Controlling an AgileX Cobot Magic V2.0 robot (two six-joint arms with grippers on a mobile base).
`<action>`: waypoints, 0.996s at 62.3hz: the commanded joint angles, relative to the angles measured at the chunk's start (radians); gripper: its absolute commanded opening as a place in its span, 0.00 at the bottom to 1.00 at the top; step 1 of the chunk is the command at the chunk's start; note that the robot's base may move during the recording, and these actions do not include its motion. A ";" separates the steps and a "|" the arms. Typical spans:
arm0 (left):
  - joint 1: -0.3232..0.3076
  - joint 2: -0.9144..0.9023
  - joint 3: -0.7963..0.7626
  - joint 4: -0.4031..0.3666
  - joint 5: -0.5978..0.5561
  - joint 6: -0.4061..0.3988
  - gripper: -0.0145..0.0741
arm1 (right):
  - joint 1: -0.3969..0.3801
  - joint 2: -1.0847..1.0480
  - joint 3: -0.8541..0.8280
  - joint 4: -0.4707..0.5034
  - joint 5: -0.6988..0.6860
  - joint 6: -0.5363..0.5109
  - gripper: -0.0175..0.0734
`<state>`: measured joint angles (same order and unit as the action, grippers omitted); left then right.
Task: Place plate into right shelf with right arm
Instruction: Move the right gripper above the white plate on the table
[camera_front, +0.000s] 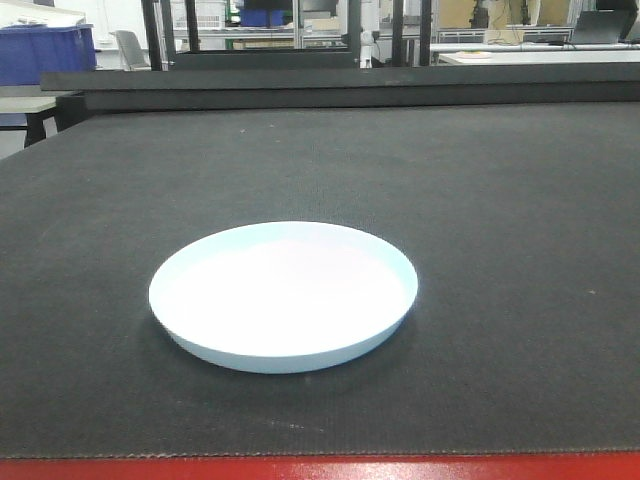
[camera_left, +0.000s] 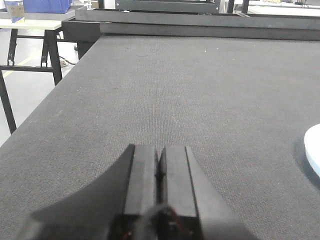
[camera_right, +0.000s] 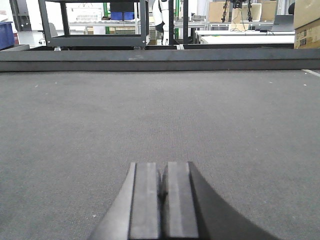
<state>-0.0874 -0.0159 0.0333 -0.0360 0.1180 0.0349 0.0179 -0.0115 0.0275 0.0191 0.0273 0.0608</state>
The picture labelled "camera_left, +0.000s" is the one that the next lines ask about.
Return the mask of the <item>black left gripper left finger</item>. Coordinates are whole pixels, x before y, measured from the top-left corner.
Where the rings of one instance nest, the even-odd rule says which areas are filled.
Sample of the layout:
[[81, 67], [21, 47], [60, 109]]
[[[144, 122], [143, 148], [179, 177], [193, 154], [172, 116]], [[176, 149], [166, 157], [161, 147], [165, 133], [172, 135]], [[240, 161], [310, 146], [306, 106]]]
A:
[[108, 240], [157, 202], [158, 156], [130, 144], [98, 178], [66, 198], [32, 212], [19, 240]]

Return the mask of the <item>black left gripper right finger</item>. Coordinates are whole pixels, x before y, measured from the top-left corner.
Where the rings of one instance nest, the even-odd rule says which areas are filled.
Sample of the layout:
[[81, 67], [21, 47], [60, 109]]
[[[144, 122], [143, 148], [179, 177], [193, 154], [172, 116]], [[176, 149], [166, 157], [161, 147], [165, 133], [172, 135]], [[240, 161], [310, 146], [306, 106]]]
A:
[[162, 150], [160, 201], [169, 205], [177, 222], [163, 215], [161, 240], [256, 240], [214, 188], [192, 149], [167, 145]]

